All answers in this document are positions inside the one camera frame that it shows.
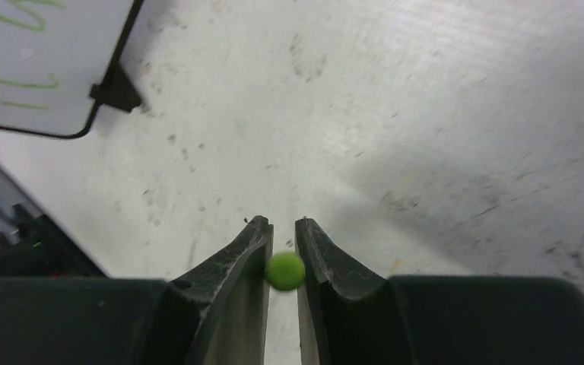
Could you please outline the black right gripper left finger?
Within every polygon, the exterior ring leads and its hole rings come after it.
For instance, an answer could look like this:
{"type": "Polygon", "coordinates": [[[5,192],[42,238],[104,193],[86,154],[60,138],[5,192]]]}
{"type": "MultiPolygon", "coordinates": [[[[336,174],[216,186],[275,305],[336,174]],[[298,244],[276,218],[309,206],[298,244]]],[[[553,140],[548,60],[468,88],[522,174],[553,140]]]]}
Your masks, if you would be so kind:
{"type": "Polygon", "coordinates": [[[261,364],[273,227],[172,280],[0,278],[0,364],[261,364]]]}

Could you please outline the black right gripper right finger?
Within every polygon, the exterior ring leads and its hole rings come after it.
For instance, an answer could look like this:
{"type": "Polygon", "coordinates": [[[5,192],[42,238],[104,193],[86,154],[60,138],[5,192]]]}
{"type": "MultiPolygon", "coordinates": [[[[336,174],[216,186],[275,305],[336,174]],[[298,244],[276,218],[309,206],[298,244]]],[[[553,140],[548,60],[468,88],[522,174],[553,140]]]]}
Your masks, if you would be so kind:
{"type": "Polygon", "coordinates": [[[304,364],[584,364],[584,294],[559,278],[396,275],[295,223],[304,364]]]}

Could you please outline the black framed small whiteboard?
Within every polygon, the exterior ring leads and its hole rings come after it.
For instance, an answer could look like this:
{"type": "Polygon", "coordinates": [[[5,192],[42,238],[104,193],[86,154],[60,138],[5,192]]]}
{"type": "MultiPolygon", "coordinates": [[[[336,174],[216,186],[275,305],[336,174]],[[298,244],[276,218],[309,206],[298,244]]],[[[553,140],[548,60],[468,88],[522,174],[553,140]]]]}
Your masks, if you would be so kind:
{"type": "Polygon", "coordinates": [[[0,1],[0,129],[86,135],[102,106],[142,104],[120,58],[140,1],[0,1]]]}

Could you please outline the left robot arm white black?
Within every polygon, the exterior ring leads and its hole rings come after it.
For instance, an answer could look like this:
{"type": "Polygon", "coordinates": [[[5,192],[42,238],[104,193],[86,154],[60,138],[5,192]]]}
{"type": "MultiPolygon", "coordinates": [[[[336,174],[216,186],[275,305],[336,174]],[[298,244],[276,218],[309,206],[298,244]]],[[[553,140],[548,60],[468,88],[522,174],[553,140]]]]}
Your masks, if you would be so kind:
{"type": "Polygon", "coordinates": [[[0,207],[0,277],[102,277],[106,274],[47,215],[22,204],[0,207]]]}

